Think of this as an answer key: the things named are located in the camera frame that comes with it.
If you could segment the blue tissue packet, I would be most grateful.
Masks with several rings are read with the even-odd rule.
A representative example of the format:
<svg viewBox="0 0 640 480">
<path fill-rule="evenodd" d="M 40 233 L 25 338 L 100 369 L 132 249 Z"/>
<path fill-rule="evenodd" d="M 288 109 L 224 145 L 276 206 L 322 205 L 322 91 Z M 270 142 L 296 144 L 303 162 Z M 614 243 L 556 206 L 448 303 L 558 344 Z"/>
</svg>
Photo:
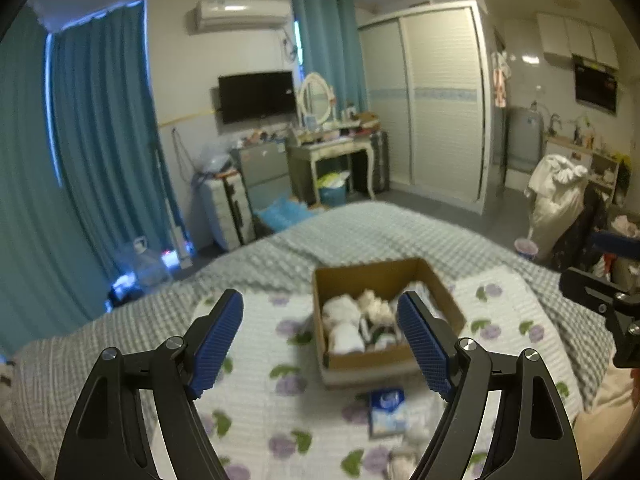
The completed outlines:
<svg viewBox="0 0 640 480">
<path fill-rule="evenodd" d="M 373 439 L 399 436 L 408 429 L 405 391 L 378 389 L 369 393 L 369 428 Z"/>
</svg>

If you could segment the white lace cloth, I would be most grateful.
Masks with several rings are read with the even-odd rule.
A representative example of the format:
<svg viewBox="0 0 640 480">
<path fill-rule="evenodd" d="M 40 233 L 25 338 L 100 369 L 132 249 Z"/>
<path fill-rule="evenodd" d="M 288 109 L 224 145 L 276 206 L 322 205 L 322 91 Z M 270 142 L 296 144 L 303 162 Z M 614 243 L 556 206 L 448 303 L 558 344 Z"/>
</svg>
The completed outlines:
<svg viewBox="0 0 640 480">
<path fill-rule="evenodd" d="M 366 289 L 357 299 L 358 309 L 362 316 L 373 325 L 391 326 L 395 323 L 395 311 L 387 300 Z"/>
</svg>

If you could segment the white towel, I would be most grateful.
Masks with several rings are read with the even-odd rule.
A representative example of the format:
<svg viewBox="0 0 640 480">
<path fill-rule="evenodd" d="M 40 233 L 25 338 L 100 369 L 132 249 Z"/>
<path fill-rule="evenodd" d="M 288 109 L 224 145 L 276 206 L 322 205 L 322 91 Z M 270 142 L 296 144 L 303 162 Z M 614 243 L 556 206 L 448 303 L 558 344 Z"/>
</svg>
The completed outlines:
<svg viewBox="0 0 640 480">
<path fill-rule="evenodd" d="M 331 298 L 322 307 L 322 325 L 329 354 L 363 352 L 366 346 L 360 335 L 361 312 L 349 295 Z"/>
</svg>

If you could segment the small white sock roll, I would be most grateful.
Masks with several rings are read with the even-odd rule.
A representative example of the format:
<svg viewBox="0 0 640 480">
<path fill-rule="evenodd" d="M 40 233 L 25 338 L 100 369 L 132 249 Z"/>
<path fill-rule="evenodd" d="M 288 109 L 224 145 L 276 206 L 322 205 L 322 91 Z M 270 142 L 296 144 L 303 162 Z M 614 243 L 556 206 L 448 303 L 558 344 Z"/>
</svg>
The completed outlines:
<svg viewBox="0 0 640 480">
<path fill-rule="evenodd" d="M 390 480 L 409 480 L 425 451 L 420 443 L 404 442 L 390 451 L 387 463 L 387 478 Z"/>
</svg>

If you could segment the white green soft toy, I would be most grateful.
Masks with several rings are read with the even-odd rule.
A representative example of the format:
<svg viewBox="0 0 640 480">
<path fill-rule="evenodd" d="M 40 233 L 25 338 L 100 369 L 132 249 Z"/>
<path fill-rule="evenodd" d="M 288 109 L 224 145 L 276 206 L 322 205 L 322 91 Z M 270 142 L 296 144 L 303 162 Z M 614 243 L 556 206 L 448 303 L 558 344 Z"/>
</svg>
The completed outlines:
<svg viewBox="0 0 640 480">
<path fill-rule="evenodd" d="M 370 352 L 383 351 L 405 342 L 404 335 L 396 323 L 374 324 L 368 318 L 362 318 L 359 331 L 364 348 Z"/>
</svg>

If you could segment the purple drink cup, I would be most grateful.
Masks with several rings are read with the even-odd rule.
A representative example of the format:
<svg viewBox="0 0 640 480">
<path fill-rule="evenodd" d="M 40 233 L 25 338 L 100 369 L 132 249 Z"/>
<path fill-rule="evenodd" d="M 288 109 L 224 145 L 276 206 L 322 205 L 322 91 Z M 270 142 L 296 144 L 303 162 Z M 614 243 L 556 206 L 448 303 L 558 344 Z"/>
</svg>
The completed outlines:
<svg viewBox="0 0 640 480">
<path fill-rule="evenodd" d="M 526 237 L 514 240 L 514 249 L 518 255 L 527 260 L 535 260 L 539 252 L 538 246 Z"/>
</svg>

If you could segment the grey checkered bed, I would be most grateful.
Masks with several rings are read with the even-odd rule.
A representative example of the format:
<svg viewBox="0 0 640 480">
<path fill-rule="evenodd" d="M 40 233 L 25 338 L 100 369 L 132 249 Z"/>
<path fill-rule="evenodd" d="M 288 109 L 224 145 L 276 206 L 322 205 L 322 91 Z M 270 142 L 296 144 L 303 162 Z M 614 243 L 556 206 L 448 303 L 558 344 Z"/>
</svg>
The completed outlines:
<svg viewBox="0 0 640 480">
<path fill-rule="evenodd" d="M 314 270 L 424 259 L 440 278 L 468 278 L 496 266 L 518 272 L 539 294 L 558 330 L 588 408 L 613 341 L 597 315 L 565 299 L 559 274 L 455 224 L 383 203 L 344 206 L 217 258 L 187 280 L 102 315 L 73 333 L 31 342 L 16 356 L 12 434 L 40 474 L 52 478 L 80 390 L 101 350 L 155 348 L 186 329 L 199 304 L 227 288 L 274 298 L 307 295 Z"/>
</svg>

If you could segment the clear water bottle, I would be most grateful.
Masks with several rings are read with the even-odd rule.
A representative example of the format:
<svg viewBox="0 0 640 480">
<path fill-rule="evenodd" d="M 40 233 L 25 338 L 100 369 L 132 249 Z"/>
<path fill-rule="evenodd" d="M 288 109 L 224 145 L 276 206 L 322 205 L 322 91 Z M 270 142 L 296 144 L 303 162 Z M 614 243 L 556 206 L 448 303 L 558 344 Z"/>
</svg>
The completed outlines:
<svg viewBox="0 0 640 480">
<path fill-rule="evenodd" d="M 145 236 L 132 242 L 131 269 L 137 285 L 147 294 L 172 282 L 172 276 L 160 254 L 149 248 Z"/>
</svg>

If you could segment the hanging red white cloth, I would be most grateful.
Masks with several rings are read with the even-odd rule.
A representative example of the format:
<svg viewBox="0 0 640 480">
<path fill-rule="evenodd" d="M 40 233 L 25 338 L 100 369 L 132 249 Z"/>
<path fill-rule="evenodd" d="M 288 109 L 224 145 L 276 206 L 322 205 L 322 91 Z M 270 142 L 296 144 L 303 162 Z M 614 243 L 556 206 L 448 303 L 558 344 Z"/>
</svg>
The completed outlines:
<svg viewBox="0 0 640 480">
<path fill-rule="evenodd" d="M 496 51 L 491 55 L 492 84 L 494 85 L 494 104 L 499 108 L 506 108 L 506 82 L 511 78 L 511 69 L 506 56 L 506 50 Z"/>
</svg>

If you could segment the teal window curtain left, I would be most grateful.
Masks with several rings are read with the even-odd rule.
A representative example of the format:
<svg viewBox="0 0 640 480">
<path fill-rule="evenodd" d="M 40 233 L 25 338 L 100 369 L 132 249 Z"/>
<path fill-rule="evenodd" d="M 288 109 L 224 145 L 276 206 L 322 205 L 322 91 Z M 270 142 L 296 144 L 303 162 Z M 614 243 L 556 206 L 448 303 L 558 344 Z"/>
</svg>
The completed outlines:
<svg viewBox="0 0 640 480">
<path fill-rule="evenodd" d="M 148 5 L 1 39 L 1 352 L 98 318 L 132 243 L 182 220 L 152 97 Z"/>
</svg>

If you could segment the white suitcase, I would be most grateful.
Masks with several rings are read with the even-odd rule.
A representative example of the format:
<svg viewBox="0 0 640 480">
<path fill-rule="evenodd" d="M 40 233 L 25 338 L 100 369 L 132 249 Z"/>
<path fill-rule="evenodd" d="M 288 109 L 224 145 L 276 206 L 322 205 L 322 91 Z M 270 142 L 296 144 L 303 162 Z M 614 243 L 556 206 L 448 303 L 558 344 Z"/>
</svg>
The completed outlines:
<svg viewBox="0 0 640 480">
<path fill-rule="evenodd" d="M 239 171 L 205 177 L 198 187 L 216 244 L 225 252 L 256 240 L 253 215 Z"/>
</svg>

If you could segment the grey small fridge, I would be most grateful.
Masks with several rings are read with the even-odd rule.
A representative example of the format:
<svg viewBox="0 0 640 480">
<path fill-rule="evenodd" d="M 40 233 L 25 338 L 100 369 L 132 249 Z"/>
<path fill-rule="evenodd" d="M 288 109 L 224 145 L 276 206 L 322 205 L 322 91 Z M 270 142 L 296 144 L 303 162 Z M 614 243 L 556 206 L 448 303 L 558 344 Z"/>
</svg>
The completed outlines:
<svg viewBox="0 0 640 480">
<path fill-rule="evenodd" d="M 282 141 L 234 148 L 231 157 L 238 168 L 252 211 L 268 208 L 292 195 L 288 154 Z"/>
</svg>

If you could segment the teal curtain right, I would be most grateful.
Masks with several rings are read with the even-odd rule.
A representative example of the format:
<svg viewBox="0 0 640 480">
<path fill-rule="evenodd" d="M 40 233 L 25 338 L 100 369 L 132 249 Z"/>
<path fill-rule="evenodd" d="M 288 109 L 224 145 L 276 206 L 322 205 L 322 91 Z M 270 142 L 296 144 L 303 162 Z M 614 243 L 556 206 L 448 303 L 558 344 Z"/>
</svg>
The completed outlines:
<svg viewBox="0 0 640 480">
<path fill-rule="evenodd" d="M 306 75 L 318 73 L 333 88 L 341 112 L 348 103 L 367 109 L 355 0 L 292 0 Z"/>
</svg>

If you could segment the white air conditioner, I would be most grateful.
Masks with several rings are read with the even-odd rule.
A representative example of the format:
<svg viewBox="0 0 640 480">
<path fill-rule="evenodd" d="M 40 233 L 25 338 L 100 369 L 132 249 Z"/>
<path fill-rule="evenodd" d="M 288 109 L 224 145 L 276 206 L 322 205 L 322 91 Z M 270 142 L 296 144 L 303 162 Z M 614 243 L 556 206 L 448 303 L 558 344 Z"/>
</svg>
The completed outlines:
<svg viewBox="0 0 640 480">
<path fill-rule="evenodd" d="M 200 1 L 195 8 L 198 32 L 235 29 L 280 29 L 288 24 L 291 8 L 276 0 Z"/>
</svg>

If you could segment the black wall television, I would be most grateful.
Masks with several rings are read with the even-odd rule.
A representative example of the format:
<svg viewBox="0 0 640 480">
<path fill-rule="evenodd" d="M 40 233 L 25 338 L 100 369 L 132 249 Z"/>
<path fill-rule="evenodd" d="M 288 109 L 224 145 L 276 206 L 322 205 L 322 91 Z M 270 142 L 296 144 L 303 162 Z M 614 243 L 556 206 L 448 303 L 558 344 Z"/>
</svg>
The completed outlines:
<svg viewBox="0 0 640 480">
<path fill-rule="evenodd" d="M 218 78 L 219 107 L 224 124 L 295 114 L 292 72 L 265 72 Z"/>
</svg>

